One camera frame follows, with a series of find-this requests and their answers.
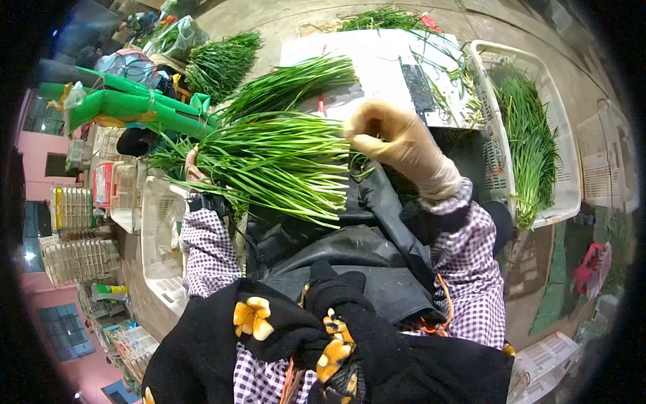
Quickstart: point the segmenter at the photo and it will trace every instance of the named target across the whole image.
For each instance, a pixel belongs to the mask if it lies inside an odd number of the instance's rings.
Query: white cutting board
[[[427,36],[428,41],[445,49],[456,59],[461,55],[454,35],[444,34],[445,39],[443,39],[424,31],[418,31],[418,33]],[[448,70],[457,68],[452,58],[404,30],[333,32],[292,39],[282,44],[280,65],[290,66],[304,59],[321,56],[324,47],[325,53],[329,56],[349,56],[360,81],[352,86],[340,87],[324,93],[325,115],[332,119],[347,120],[357,107],[369,98],[379,98],[394,103],[400,108],[414,111],[415,107],[400,66],[400,63],[417,64],[411,50]],[[472,99],[471,96],[465,91],[463,98],[460,99],[459,82],[452,83],[446,73],[438,67],[424,62],[421,63],[421,67],[447,98],[457,120],[453,122],[448,119],[445,112],[436,108],[434,112],[425,114],[428,126],[470,127],[460,112],[464,111],[466,114],[470,111],[465,110],[464,106]],[[299,109],[306,112],[318,111],[318,97],[304,101]]]

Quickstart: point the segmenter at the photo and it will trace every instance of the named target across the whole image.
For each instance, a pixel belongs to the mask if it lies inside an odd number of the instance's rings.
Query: latex glove
[[[186,163],[184,164],[184,172],[186,173],[187,182],[198,182],[203,178],[207,178],[200,169],[195,166],[195,157],[198,155],[199,148],[197,146],[193,147],[193,150],[189,151],[189,154],[186,155]],[[213,184],[211,180],[201,181],[206,184]]]
[[[407,176],[423,198],[446,199],[460,187],[455,164],[442,154],[428,128],[410,111],[368,100],[346,123],[345,136],[357,151]]]

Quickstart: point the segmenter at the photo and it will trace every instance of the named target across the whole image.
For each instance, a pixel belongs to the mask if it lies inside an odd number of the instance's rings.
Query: plastic crate
[[[141,229],[141,190],[146,181],[147,163],[116,162],[112,166],[110,216],[128,233]]]
[[[556,161],[554,205],[540,211],[532,228],[539,228],[575,216],[581,207],[579,161],[570,122],[554,80],[547,66],[535,55],[523,50],[487,41],[473,41],[467,48],[468,62],[476,85],[478,98],[483,102],[483,116],[488,139],[482,152],[486,164],[483,200],[506,202],[512,220],[516,223],[516,194],[514,171],[507,133],[500,107],[487,70],[501,61],[509,61],[525,76],[536,83],[536,90],[543,104],[547,104],[547,125],[556,131],[556,149],[561,160]]]
[[[96,129],[96,137],[94,139],[94,148],[92,149],[93,154],[99,156],[103,160],[119,160],[117,142],[124,131],[125,128],[98,127]]]
[[[188,301],[182,287],[183,253],[179,226],[187,211],[188,191],[168,180],[149,176],[141,200],[141,261],[148,287],[177,316]]]
[[[544,340],[516,352],[508,404],[531,404],[549,393],[577,363],[582,346],[556,332]]]
[[[93,227],[92,191],[86,188],[53,187],[50,190],[52,230],[86,230]]]
[[[45,242],[43,266],[55,288],[109,277],[121,267],[116,240]]]
[[[639,206],[635,146],[626,117],[610,100],[577,126],[583,171],[583,200],[591,205],[624,209]]]

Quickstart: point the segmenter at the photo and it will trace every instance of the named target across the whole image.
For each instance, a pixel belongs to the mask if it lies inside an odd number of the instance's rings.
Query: orange flower pattern
[[[328,316],[323,318],[323,324],[326,332],[332,335],[332,341],[323,349],[323,354],[317,362],[317,378],[325,383],[337,373],[344,360],[355,351],[356,344],[348,331],[348,326],[332,308],[328,309]]]
[[[152,392],[150,387],[146,387],[146,393],[141,400],[143,404],[155,404],[155,399],[152,398]]]
[[[264,341],[274,332],[274,328],[267,322],[270,315],[269,301],[262,297],[250,297],[246,303],[237,302],[233,311],[236,335],[239,338],[245,333],[253,335],[258,341]]]

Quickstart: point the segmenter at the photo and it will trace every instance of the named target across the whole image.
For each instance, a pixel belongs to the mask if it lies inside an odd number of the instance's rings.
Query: purple checkered sleeve cover
[[[431,254],[453,304],[453,319],[447,330],[449,335],[502,349],[505,304],[503,280],[492,255],[495,227],[489,214],[475,202],[470,202],[471,193],[471,181],[464,178],[452,198],[434,203],[422,201],[425,209],[437,215],[448,214],[470,204],[467,224],[457,233],[440,234]],[[207,297],[242,277],[229,236],[214,211],[201,209],[186,214],[182,239],[190,249],[183,281],[190,296]],[[443,297],[444,292],[439,288],[436,298]],[[448,314],[445,299],[441,300],[440,306]],[[236,349],[234,402],[278,404],[288,363],[257,361],[240,343]],[[316,372],[308,370],[300,382],[296,403],[307,402],[315,380]]]

